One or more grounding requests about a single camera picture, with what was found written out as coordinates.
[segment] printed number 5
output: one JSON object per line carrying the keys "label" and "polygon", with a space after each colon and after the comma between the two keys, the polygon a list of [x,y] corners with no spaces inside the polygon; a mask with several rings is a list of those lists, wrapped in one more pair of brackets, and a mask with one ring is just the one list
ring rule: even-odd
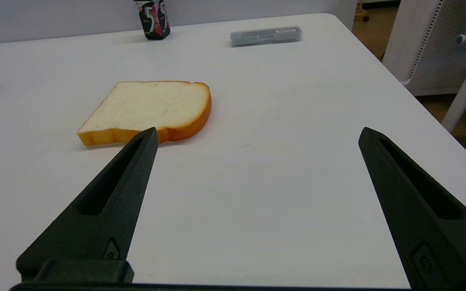
{"label": "printed number 5", "polygon": [[144,7],[143,11],[145,11],[145,16],[147,16],[150,19],[150,29],[148,32],[153,32],[154,31],[154,17],[150,14],[150,11],[152,10],[152,7]]}

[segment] white bread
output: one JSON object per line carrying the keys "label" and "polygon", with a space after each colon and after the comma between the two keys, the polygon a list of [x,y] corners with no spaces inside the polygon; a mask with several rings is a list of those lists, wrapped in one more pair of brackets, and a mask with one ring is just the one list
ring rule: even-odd
{"label": "white bread", "polygon": [[128,142],[156,127],[159,143],[182,140],[205,125],[210,111],[205,83],[119,82],[76,134],[84,145],[93,146]]}

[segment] wooden floor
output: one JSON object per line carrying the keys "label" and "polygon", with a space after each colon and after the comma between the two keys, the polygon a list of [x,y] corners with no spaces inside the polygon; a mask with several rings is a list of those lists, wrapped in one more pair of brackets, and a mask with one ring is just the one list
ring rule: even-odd
{"label": "wooden floor", "polygon": [[[382,59],[398,7],[368,9],[370,21],[355,20],[353,34],[378,58]],[[442,121],[455,94],[418,96],[417,100],[438,120]],[[466,149],[466,111],[453,131],[453,136]]]}

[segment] white wall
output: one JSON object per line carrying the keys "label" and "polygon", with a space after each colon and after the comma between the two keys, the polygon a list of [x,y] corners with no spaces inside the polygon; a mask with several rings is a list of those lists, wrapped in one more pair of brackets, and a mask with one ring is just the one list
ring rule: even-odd
{"label": "white wall", "polygon": [[[332,13],[352,27],[357,0],[165,0],[170,25]],[[141,29],[133,0],[0,0],[0,42]]]}

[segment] gray plastic case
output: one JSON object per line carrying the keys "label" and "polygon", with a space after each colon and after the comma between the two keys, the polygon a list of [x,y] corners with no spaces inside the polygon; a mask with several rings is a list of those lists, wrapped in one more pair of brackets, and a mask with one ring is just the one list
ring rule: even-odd
{"label": "gray plastic case", "polygon": [[302,33],[299,26],[287,26],[232,32],[229,38],[231,39],[231,46],[249,46],[252,44],[300,41]]}

